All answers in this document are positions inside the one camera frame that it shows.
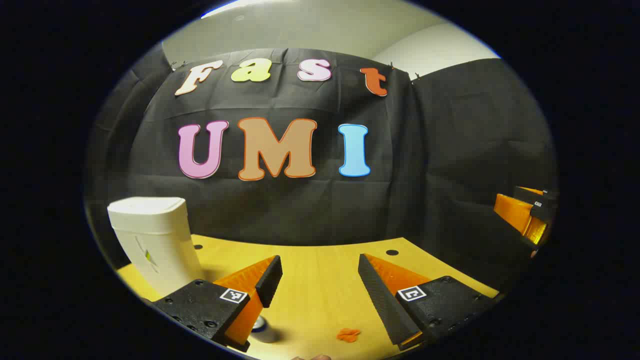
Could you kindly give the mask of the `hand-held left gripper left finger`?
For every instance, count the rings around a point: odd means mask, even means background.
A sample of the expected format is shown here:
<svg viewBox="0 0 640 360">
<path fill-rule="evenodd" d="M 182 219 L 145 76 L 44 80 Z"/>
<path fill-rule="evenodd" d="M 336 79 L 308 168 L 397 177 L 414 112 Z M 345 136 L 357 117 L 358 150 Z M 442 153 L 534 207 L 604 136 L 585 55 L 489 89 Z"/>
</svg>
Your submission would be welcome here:
<svg viewBox="0 0 640 360">
<path fill-rule="evenodd" d="M 244 353 L 282 274 L 281 257 L 274 255 L 214 282 L 195 279 L 152 304 L 201 337 Z"/>
</svg>

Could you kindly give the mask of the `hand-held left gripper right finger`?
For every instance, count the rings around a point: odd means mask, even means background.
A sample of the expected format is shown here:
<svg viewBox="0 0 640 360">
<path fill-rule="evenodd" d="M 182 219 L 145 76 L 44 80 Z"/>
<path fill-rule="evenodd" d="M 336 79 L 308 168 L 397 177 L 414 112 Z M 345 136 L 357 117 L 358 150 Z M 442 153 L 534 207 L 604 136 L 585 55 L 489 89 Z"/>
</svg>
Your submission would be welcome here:
<svg viewBox="0 0 640 360">
<path fill-rule="evenodd" d="M 496 305 L 450 275 L 430 279 L 362 253 L 358 274 L 388 337 L 401 351 L 438 343 Z"/>
</svg>

